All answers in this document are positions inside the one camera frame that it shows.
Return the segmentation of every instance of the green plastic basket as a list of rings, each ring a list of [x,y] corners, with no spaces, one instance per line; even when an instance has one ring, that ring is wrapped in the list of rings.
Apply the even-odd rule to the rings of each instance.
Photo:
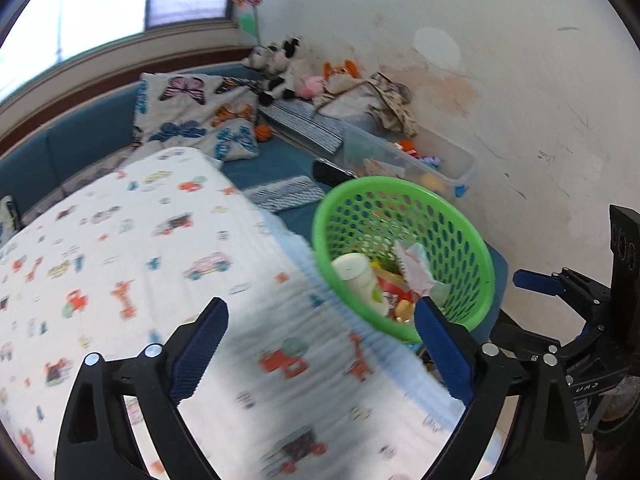
[[[386,270],[397,269],[392,246],[398,239],[420,242],[434,277],[451,284],[444,316],[469,331],[478,326],[494,300],[494,265],[478,231],[446,200],[399,178],[366,176],[335,187],[314,217],[314,250],[329,285],[378,330],[419,342],[415,328],[373,312],[331,266],[338,256],[357,252]]]

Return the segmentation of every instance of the silver screw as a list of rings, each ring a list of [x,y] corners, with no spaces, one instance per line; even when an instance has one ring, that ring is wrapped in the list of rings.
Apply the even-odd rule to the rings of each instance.
[[[549,366],[556,366],[558,364],[558,358],[553,354],[544,354],[542,360]]]
[[[500,349],[493,343],[484,343],[482,345],[482,353],[491,357],[495,357],[500,353]]]
[[[157,357],[162,352],[162,345],[149,345],[145,348],[145,355],[147,357]]]
[[[96,353],[89,354],[87,357],[84,358],[84,364],[86,364],[87,366],[93,366],[99,360],[100,360],[100,354],[96,354]]]

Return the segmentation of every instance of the storage box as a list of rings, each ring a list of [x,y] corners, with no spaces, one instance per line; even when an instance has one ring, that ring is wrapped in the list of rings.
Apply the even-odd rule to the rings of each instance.
[[[381,137],[348,124],[340,163],[358,176],[394,176],[419,184],[448,202],[462,197],[476,166],[475,157],[450,140],[420,128],[412,139],[421,156],[437,156],[440,171],[423,164]]]

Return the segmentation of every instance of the brown wooden trim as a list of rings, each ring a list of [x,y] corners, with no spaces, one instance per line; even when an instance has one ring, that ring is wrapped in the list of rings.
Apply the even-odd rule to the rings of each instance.
[[[8,152],[13,146],[23,140],[24,137],[47,121],[98,95],[136,82],[142,72],[175,72],[193,66],[240,61],[247,57],[251,53],[251,50],[251,48],[229,48],[215,52],[189,54],[188,56],[174,57],[162,61],[152,61],[146,65],[138,66],[133,70],[105,78],[92,86],[82,88],[82,90],[52,102],[46,108],[43,108],[35,115],[18,124],[13,130],[0,139],[0,155]]]

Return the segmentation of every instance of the white blanket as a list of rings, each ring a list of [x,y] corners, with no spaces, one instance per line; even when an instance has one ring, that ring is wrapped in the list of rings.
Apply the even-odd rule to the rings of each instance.
[[[0,280],[0,418],[43,479],[84,355],[137,355],[214,296],[229,327],[179,411],[225,480],[417,480],[463,411],[337,299],[302,238],[191,148],[57,204],[4,248]],[[167,478],[127,405],[149,473]]]

